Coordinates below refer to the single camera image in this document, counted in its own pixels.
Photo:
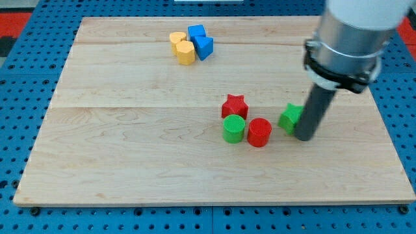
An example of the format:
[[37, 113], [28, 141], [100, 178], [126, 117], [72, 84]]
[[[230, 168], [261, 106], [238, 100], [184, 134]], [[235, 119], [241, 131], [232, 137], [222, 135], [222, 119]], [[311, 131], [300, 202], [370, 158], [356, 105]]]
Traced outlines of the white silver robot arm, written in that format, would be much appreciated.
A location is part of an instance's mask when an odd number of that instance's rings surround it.
[[414, 0], [327, 0], [304, 68], [314, 93], [339, 89], [359, 94], [382, 69], [382, 54]]

